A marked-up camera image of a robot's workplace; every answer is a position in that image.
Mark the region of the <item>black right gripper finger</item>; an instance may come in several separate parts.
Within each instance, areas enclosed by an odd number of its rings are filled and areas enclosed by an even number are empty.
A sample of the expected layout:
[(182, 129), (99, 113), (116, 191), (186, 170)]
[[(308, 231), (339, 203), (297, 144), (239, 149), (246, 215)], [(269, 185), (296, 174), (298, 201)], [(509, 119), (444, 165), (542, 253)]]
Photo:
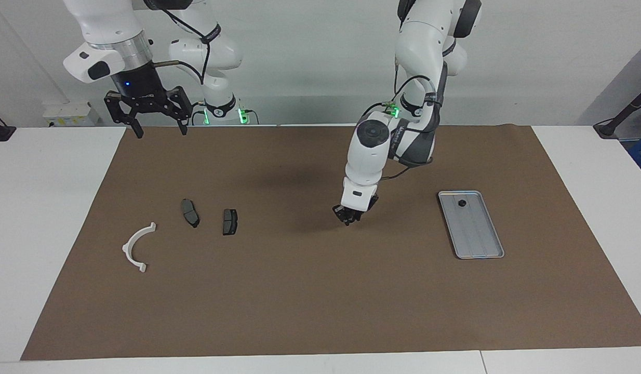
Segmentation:
[(144, 136), (144, 130), (136, 118), (140, 113), (137, 102), (116, 91), (108, 91), (104, 96), (104, 102), (114, 123), (130, 127), (137, 138)]
[(165, 114), (173, 118), (183, 136), (188, 134), (188, 121), (192, 115), (192, 104), (183, 87), (177, 86), (166, 92)]

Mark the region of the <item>silver metal tray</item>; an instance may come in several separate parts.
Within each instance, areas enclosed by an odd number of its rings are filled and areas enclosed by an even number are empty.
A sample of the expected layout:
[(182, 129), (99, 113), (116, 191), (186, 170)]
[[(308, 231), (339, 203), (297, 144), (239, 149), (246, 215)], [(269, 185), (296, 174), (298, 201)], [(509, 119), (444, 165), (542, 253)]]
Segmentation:
[[(437, 198), (457, 258), (499, 259), (505, 256), (480, 191), (442, 190)], [(467, 206), (458, 205), (461, 199), (468, 202)]]

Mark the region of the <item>white power socket box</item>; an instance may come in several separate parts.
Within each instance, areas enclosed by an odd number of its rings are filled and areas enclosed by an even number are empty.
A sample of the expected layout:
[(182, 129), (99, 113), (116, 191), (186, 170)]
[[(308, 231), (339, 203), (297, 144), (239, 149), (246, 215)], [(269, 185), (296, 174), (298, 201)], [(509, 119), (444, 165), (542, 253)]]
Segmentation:
[(48, 104), (43, 120), (47, 126), (98, 126), (101, 118), (90, 102)]

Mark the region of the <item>brown table mat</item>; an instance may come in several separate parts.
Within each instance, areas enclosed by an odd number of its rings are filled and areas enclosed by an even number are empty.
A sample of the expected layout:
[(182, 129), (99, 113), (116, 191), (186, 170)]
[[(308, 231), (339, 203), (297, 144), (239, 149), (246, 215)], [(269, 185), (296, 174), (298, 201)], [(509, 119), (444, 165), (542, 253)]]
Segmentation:
[[(434, 162), (346, 226), (332, 207), (351, 135), (125, 132), (21, 358), (641, 346), (641, 315), (532, 128), (442, 126)], [(482, 193), (503, 258), (456, 257), (442, 190)], [(122, 246), (150, 222), (142, 274)]]

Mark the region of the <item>long curved brake pad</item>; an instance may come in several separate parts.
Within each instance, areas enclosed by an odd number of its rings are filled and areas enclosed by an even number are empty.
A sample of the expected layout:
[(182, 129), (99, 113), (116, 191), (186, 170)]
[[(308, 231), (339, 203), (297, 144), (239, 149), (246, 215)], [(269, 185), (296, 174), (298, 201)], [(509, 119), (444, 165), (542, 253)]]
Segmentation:
[(183, 201), (181, 201), (181, 212), (183, 213), (183, 217), (185, 218), (186, 222), (189, 223), (191, 227), (198, 227), (201, 219), (198, 216), (193, 201), (186, 198), (183, 199)]

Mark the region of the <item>white semicircular plastic clamp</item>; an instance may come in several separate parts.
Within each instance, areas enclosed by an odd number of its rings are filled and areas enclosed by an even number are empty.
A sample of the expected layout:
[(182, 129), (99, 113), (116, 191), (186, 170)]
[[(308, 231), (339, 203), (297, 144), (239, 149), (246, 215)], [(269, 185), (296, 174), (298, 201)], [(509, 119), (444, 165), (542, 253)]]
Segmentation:
[(133, 248), (135, 247), (136, 242), (141, 237), (143, 237), (143, 236), (145, 236), (145, 235), (147, 235), (149, 233), (155, 232), (156, 228), (157, 228), (156, 222), (150, 222), (150, 225), (148, 225), (147, 227), (141, 228), (138, 231), (136, 231), (135, 233), (133, 233), (133, 235), (131, 235), (131, 237), (128, 239), (128, 241), (122, 246), (122, 250), (123, 250), (124, 255), (126, 256), (127, 261), (131, 265), (136, 266), (138, 268), (139, 272), (141, 272), (142, 274), (144, 274), (146, 272), (148, 266), (147, 266), (146, 263), (144, 263), (142, 261), (137, 261), (133, 257)]

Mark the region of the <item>black angled stand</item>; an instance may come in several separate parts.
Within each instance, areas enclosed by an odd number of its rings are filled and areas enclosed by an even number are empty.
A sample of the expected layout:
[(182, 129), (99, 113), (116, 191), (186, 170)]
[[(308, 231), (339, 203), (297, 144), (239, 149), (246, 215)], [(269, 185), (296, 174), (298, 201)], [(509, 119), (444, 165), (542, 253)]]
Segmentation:
[(618, 139), (617, 135), (615, 135), (618, 126), (639, 109), (641, 109), (641, 92), (615, 117), (594, 124), (593, 129), (603, 139)]

